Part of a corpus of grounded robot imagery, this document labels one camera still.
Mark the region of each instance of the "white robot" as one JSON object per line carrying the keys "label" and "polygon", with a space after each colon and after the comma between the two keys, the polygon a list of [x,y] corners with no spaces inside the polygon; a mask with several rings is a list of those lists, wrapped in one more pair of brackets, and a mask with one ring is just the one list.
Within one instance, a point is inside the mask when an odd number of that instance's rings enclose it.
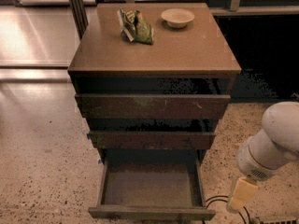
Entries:
{"label": "white robot", "polygon": [[244,177],[232,186],[230,212],[243,208],[257,191],[257,181],[266,181],[283,165],[299,160],[299,103],[271,105],[263,113],[262,125],[237,152],[237,167]]}

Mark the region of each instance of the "wooden cabinet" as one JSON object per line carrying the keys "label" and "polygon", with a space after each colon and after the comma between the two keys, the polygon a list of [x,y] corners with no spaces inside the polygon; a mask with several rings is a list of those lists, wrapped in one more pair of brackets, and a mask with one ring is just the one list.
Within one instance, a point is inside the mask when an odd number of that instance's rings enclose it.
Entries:
{"label": "wooden cabinet", "polygon": [[[121,39],[117,10],[138,9],[154,44]],[[161,18],[186,8],[172,29]],[[96,218],[210,220],[200,163],[240,67],[206,4],[98,5],[68,73],[104,163]]]}

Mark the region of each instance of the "dresser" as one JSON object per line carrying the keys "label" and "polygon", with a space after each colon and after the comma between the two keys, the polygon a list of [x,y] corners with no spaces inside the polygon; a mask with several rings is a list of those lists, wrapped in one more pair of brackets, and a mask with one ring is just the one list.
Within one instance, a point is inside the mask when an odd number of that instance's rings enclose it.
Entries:
{"label": "dresser", "polygon": [[[143,13],[153,45],[121,38],[120,7]],[[169,8],[194,20],[170,28]],[[99,4],[68,68],[104,165],[92,217],[212,219],[201,162],[240,71],[206,4]]]}

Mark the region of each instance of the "concrete floor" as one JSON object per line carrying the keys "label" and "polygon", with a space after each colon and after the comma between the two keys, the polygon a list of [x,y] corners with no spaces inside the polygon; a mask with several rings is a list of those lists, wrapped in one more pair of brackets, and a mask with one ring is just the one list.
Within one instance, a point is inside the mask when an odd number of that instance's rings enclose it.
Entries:
{"label": "concrete floor", "polygon": [[[68,64],[78,45],[71,12],[17,11],[18,16],[11,7],[0,7],[0,64]],[[34,16],[25,19],[28,14]],[[13,22],[3,30],[8,18]],[[58,41],[60,49],[49,45]],[[88,126],[74,95],[66,70],[0,70],[1,224],[133,223],[96,220],[87,212],[96,204],[103,165],[86,138]],[[232,181],[241,176],[235,166],[237,145],[261,129],[262,114],[271,104],[229,104],[202,166],[206,198],[229,194]],[[247,205],[252,217],[299,217],[298,168],[299,162],[289,163],[259,183],[257,195]],[[242,223],[239,215],[226,211],[225,203],[209,208],[217,212],[211,224]]]}

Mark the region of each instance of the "green snack bag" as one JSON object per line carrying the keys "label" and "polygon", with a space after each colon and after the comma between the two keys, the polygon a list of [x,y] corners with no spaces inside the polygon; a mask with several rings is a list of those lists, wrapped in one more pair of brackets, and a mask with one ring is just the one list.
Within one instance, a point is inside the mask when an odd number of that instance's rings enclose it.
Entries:
{"label": "green snack bag", "polygon": [[121,36],[131,42],[153,44],[153,28],[138,10],[125,12],[122,8],[118,11],[121,26]]}

